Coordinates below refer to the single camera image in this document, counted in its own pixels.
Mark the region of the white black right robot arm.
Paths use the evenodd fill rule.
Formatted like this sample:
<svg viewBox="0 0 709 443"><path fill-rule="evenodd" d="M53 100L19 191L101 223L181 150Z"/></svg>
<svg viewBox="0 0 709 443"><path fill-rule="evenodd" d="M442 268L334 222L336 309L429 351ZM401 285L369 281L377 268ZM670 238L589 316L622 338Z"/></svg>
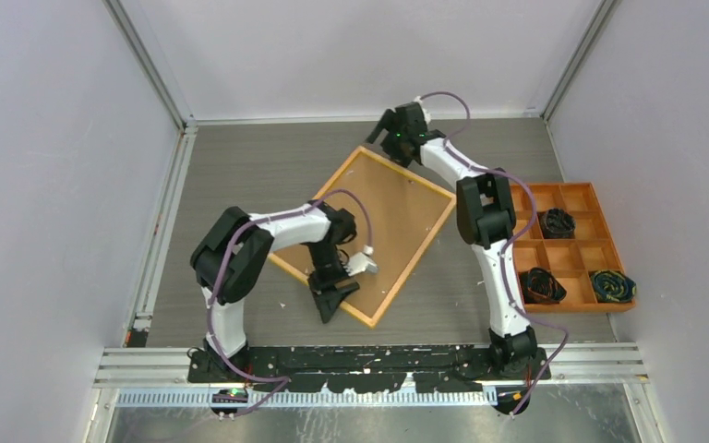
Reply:
<svg viewBox="0 0 709 443"><path fill-rule="evenodd" d="M499 377L516 377L538 346L512 261L517 217L504 171L472 162L429 129L420 102L385 110L366 142L378 143L392 162L420 164L454 187L458 233L475 253L486 286L490 366Z"/></svg>

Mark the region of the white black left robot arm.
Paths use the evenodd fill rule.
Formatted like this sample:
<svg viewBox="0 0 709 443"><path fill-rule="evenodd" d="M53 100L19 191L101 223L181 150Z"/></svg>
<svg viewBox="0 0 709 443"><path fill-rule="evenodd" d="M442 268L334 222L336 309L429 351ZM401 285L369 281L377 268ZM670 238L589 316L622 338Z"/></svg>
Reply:
<svg viewBox="0 0 709 443"><path fill-rule="evenodd" d="M373 249L353 255L341 245L356 238L354 215L321 200L269 214L249 214L237 206L225 210L193 252L190 265L209 312L206 347L210 369L234 382L245 374L245 299L256 285L270 254L302 245L311 258L306 281L323 323L360 285L355 277L375 272Z"/></svg>

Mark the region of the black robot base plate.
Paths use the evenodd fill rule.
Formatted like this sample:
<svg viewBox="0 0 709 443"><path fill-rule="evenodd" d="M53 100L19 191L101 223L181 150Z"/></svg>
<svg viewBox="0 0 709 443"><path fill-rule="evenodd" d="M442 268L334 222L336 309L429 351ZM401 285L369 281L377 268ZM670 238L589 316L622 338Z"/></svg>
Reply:
<svg viewBox="0 0 709 443"><path fill-rule="evenodd" d="M488 346L248 346L226 365L207 347L186 350L190 383L243 383L261 393L393 393L413 383L419 393L474 392L485 381L524 386L531 377L550 377L539 349L527 365L499 372Z"/></svg>

